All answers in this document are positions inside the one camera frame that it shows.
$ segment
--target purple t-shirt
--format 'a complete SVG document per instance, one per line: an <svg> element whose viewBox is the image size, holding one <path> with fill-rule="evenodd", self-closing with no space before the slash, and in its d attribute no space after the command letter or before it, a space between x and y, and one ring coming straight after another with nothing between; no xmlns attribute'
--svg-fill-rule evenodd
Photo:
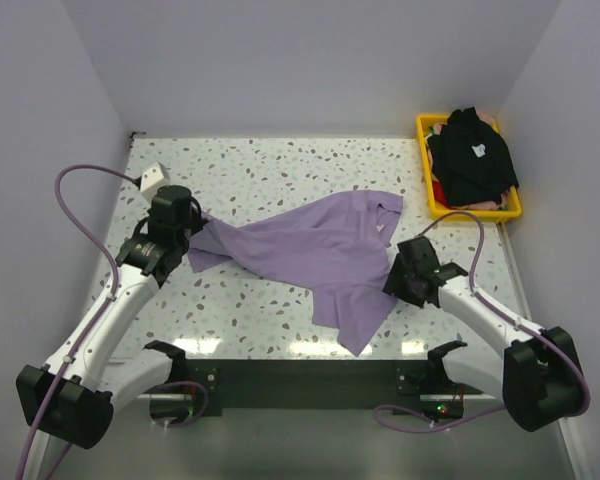
<svg viewBox="0 0 600 480"><path fill-rule="evenodd" d="M257 275L313 292L313 323L340 329L358 356L397 300L382 293L386 252L402 197L356 190L329 195L240 228L211 218L191 239L195 272L230 258Z"/></svg>

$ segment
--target yellow basket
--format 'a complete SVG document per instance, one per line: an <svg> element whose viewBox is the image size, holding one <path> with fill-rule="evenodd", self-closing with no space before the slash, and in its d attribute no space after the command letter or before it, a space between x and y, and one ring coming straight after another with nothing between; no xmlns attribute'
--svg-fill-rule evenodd
<svg viewBox="0 0 600 480"><path fill-rule="evenodd" d="M427 145L425 144L424 137L429 132L429 127L433 127L434 124L439 122L446 122L449 115L436 114L436 113L422 113L416 118L416 126L418 129L418 143L420 144L420 155L422 156L422 168L424 170L424 179L427 186L427 203L429 205L429 213L431 218L440 218L445 213L452 212L443 206L441 203L435 201L433 197L433 185L431 180L431 168L429 167L429 158L427 157ZM493 129L498 132L498 126L494 124ZM506 210L471 210L471 213L480 217L484 222L506 222L512 218L519 217L522 215L522 205L520 204L520 198L515 187L511 187L511 193L509 194L509 203L507 204ZM454 215L445 220L458 221L458 220L471 220L469 217L463 217L461 215Z"/></svg>

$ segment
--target speckled table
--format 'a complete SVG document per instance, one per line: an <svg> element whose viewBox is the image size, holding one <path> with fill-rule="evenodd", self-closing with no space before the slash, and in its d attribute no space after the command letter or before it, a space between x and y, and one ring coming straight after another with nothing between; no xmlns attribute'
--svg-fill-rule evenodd
<svg viewBox="0 0 600 480"><path fill-rule="evenodd" d="M404 197L404 213L392 243L412 238L430 223L418 147L406 139L136 139L127 174L138 176L162 162L173 183L194 192L203 209L233 225L262 220L330 193L385 190ZM123 185L107 237L117 253L145 216L148 204ZM498 229L486 225L478 282L520 311ZM447 223L429 235L442 262L468 269L478 230ZM392 246L387 250L393 259ZM91 298L108 275L99 266ZM311 292L260 280L234 262L201 274L188 261L132 322L114 358L135 356L150 340L173 343L190 357L222 359L354 358L336 342L337 331L311 324ZM429 348L454 339L468 342L469 361L493 360L492 352L455 317L402 302L359 358L424 358Z"/></svg>

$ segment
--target folded clothes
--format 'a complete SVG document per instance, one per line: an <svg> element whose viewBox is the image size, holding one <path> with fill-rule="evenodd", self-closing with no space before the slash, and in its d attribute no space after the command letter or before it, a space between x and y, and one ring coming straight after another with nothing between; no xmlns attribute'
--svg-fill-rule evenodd
<svg viewBox="0 0 600 480"><path fill-rule="evenodd" d="M440 131L442 125L442 123L436 123L433 126L433 132L435 133L436 131ZM429 149L429 137L429 135L426 137L427 157L429 158L429 168L433 170L433 156L431 155L431 150ZM442 204L446 208L456 210L500 210L505 208L507 206L507 203L509 203L509 190L507 190L502 194L500 203L488 200L486 202L473 203L471 205L461 205L452 207L447 203L447 199L444 196L444 190L442 188L442 185L440 184L438 177L435 176L433 171L431 172L431 180L433 187L433 198L435 198L436 202Z"/></svg>
<svg viewBox="0 0 600 480"><path fill-rule="evenodd" d="M431 168L448 205L501 208L505 194L518 186L507 145L493 125L493 118L468 108L433 126L427 139Z"/></svg>
<svg viewBox="0 0 600 480"><path fill-rule="evenodd" d="M357 356L396 304L382 288L402 202L392 193L356 190L240 228L212 218L192 239L189 260L201 272L233 259L265 278L311 289L313 323L338 328L340 344Z"/></svg>

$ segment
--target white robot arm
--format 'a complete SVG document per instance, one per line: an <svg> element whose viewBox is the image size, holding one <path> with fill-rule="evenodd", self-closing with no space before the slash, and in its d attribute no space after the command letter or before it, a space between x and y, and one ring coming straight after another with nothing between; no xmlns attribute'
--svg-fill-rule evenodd
<svg viewBox="0 0 600 480"><path fill-rule="evenodd" d="M181 263L191 236L205 223L191 192L168 183L166 170L159 164L150 166L136 183L150 200L151 209L116 257L116 298L110 298L111 284L105 285L76 330L42 368L26 366L18 376L16 386L29 425L60 372L61 379L39 428L82 448L91 448L102 438L115 410L167 380L182 380L183 372L184 378L189 378L184 352L162 342L151 342L135 359L108 367L130 322ZM145 224L147 233L142 233ZM400 243L398 250L385 293L420 307L432 303L455 315L499 356L497 362L471 364L464 358L462 347L466 344L450 342L429 351L424 383L461 383L502 398L514 420L529 431L580 408L580 384L535 338L546 337L579 368L575 347L564 330L544 330L480 291L496 310L517 319L516 325L505 322L475 298L479 287L472 288L467 272L453 263L440 265L424 236ZM85 325L106 299L110 304L70 357Z"/></svg>
<svg viewBox="0 0 600 480"><path fill-rule="evenodd" d="M425 236L399 243L398 252L384 292L419 307L431 303L455 315L499 357L478 365L468 361L466 343L441 345L428 352L425 385L465 384L502 399L511 417L527 431L586 409L586 386L566 331L543 329L472 285L471 275L458 265L440 265Z"/></svg>

